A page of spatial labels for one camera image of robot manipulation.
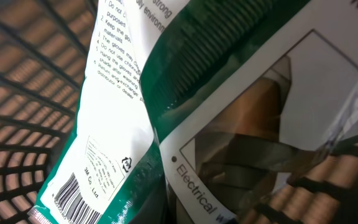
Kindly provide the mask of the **green white packet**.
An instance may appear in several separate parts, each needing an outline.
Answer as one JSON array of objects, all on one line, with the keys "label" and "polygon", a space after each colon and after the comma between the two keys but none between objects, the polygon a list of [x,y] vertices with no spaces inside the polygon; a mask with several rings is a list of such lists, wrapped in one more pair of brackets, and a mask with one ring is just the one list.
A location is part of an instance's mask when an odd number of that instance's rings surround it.
[{"label": "green white packet", "polygon": [[326,223],[357,175],[358,0],[100,1],[38,223]]}]

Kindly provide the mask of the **grey plastic mesh basket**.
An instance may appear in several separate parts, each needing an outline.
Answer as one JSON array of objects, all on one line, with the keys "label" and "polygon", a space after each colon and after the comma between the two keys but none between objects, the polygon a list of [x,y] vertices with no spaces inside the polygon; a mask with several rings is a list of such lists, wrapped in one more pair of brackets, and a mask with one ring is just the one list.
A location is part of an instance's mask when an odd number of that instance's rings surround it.
[{"label": "grey plastic mesh basket", "polygon": [[[29,216],[75,126],[100,1],[0,1],[0,223]],[[358,223],[357,175],[326,223]]]}]

